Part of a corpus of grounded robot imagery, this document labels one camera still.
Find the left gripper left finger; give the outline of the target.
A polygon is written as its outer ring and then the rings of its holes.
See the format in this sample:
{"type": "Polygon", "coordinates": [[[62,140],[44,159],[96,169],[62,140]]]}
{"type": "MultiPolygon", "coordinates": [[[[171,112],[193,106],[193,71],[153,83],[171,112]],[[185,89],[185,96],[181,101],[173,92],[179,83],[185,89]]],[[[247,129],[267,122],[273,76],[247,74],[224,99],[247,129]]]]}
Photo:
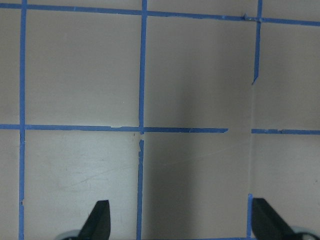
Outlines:
{"type": "Polygon", "coordinates": [[[108,240],[111,235],[111,214],[108,200],[99,200],[94,205],[85,224],[80,230],[78,240],[108,240]]]}

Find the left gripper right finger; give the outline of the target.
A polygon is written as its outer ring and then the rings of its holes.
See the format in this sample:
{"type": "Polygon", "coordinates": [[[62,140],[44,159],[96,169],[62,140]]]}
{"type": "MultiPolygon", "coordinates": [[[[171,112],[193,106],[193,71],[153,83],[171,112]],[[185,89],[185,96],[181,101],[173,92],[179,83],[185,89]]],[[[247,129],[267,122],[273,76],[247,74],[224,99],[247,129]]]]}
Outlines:
{"type": "Polygon", "coordinates": [[[298,240],[299,235],[264,198],[253,198],[251,228],[257,240],[298,240]]]}

